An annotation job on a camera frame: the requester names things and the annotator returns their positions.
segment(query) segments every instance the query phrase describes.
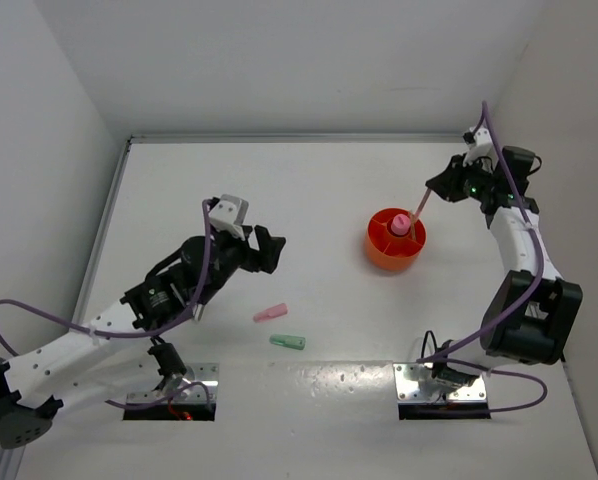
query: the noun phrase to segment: white enclosure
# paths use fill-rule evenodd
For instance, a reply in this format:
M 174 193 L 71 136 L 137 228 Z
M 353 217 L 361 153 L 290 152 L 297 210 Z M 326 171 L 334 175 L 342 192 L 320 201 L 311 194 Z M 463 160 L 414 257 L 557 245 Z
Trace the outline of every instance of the white enclosure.
M 0 298 L 70 317 L 120 148 L 34 4 L 0 2 Z M 61 333 L 1 313 L 16 349 Z
M 543 0 L 36 0 L 110 127 L 458 132 Z
M 247 199 L 247 223 L 287 246 L 273 275 L 236 273 L 201 324 L 165 337 L 186 362 L 219 363 L 215 422 L 124 422 L 121 411 L 95 406 L 26 447 L 17 478 L 596 479 L 560 364 L 514 367 L 548 384 L 534 409 L 483 421 L 398 419 L 391 362 L 414 360 L 428 328 L 440 341 L 472 332 L 505 272 L 475 203 L 431 199 L 426 247 L 400 275 L 367 261 L 363 235 L 374 212 L 415 205 L 424 179 L 462 148 L 133 144 L 84 288 L 85 319 L 200 234 L 200 204 L 213 194 Z M 282 301 L 287 316 L 252 322 Z M 272 333 L 305 336 L 306 349 L 270 345 Z M 539 393 L 523 381 L 486 383 L 493 407 Z

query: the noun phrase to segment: white table surface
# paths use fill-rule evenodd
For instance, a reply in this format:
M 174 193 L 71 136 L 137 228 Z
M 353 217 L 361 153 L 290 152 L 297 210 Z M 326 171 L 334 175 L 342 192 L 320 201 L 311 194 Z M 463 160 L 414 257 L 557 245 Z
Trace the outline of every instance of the white table surface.
M 479 206 L 432 197 L 428 242 L 405 273 L 372 267 L 369 218 L 415 208 L 453 143 L 134 144 L 94 275 L 96 315 L 187 237 L 200 203 L 230 193 L 247 224 L 288 239 L 273 275 L 237 272 L 200 325 L 168 334 L 184 360 L 219 362 L 215 422 L 122 422 L 101 405 L 56 422 L 26 449 L 19 480 L 596 479 L 563 369 L 521 367 L 548 399 L 493 420 L 399 421 L 392 361 L 412 361 L 428 328 L 475 330 L 505 272 Z M 265 324 L 252 315 L 286 302 Z M 304 351 L 268 343 L 305 336 Z M 493 407 L 540 392 L 487 379 Z

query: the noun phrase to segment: white wall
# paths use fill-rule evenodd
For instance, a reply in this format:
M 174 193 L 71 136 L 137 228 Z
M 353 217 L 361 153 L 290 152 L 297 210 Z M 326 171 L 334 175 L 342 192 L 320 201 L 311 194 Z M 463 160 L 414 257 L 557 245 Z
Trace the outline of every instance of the white wall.
M 32 0 L 0 2 L 0 298 L 70 317 L 120 149 Z M 60 333 L 0 324 L 19 351 Z
M 566 350 L 598 463 L 598 0 L 554 0 L 497 112 L 507 144 L 544 159 L 532 190 L 553 261 L 584 303 Z
M 544 0 L 35 0 L 114 131 L 457 132 Z

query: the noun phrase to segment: black cable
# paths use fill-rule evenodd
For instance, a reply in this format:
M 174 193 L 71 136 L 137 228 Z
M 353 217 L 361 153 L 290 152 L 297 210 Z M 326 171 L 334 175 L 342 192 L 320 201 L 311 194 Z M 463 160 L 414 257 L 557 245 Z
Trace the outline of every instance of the black cable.
M 537 161 L 539 162 L 539 166 L 537 168 L 534 168 L 532 170 L 530 170 L 528 172 L 528 176 L 530 175 L 534 175 L 535 173 L 537 173 L 539 170 L 541 170 L 541 167 L 543 166 L 543 160 L 541 159 L 541 157 L 539 155 L 535 155 L 535 158 L 537 159 Z
M 154 346 L 157 346 L 157 345 L 159 345 L 160 343 L 161 343 L 161 344 L 163 344 L 163 343 L 166 343 L 166 341 L 165 341 L 163 338 L 161 338 L 159 335 L 157 335 L 157 336 L 155 336 L 155 337 L 150 337 L 150 341 L 152 342 L 152 344 L 153 344 Z
M 423 345 L 421 345 L 421 355 L 419 355 L 419 358 L 424 358 L 426 356 L 426 346 L 428 345 L 428 337 L 432 338 L 432 344 L 435 347 L 434 353 L 437 353 L 437 350 L 439 350 L 439 346 L 437 345 L 437 337 L 435 337 L 435 333 L 432 330 L 426 330 L 426 333 L 423 336 Z

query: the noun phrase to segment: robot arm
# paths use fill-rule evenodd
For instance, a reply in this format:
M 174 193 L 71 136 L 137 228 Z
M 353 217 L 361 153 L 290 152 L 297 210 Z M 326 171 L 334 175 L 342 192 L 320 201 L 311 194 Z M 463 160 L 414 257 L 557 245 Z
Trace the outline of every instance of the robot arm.
M 447 356 L 488 369 L 511 363 L 553 364 L 561 358 L 570 329 L 582 301 L 579 285 L 563 279 L 550 261 L 539 232 L 539 209 L 526 197 L 528 177 L 535 154 L 517 147 L 503 148 L 503 155 L 521 194 L 531 225 L 527 225 L 499 163 L 493 167 L 486 155 L 492 149 L 490 134 L 480 128 L 467 133 L 469 150 L 455 155 L 446 170 L 428 180 L 426 186 L 449 202 L 474 198 L 480 202 L 486 225 L 493 234 L 507 275 L 488 307 L 482 327 L 518 300 L 538 273 L 538 252 L 529 229 L 534 230 L 543 252 L 544 269 L 539 286 L 511 315 L 489 333 Z M 453 345 L 445 342 L 439 352 Z M 453 388 L 471 384 L 481 371 L 471 367 L 436 362 L 433 377 Z
M 0 358 L 3 448 L 34 441 L 50 429 L 55 417 L 69 411 L 135 389 L 163 391 L 167 386 L 169 391 L 176 390 L 186 381 L 186 367 L 174 346 L 152 332 L 178 324 L 181 316 L 190 312 L 189 303 L 197 288 L 201 288 L 197 303 L 205 306 L 239 268 L 273 273 L 286 243 L 285 238 L 271 237 L 265 227 L 256 226 L 259 249 L 250 248 L 248 238 L 253 228 L 243 225 L 248 209 L 245 200 L 223 195 L 211 200 L 209 209 L 211 267 L 204 285 L 198 281 L 206 239 L 192 237 L 150 270 L 144 282 L 84 323 L 81 331 L 71 329 L 25 355 L 7 361 Z M 145 335 L 137 335 L 141 330 Z M 140 353 L 125 364 L 97 368 L 127 348 Z

